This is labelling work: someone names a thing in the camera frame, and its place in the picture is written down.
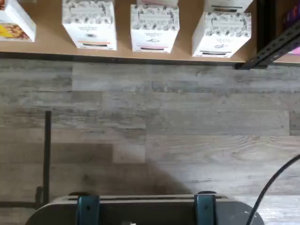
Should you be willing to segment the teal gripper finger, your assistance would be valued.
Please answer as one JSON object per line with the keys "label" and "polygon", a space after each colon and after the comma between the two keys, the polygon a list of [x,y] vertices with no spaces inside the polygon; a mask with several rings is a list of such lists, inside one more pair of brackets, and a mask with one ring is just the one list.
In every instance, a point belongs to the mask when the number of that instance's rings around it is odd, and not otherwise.
{"label": "teal gripper finger", "polygon": [[216,198],[214,193],[194,195],[195,224],[216,225]]}
{"label": "teal gripper finger", "polygon": [[78,225],[100,224],[100,198],[98,195],[78,198]]}

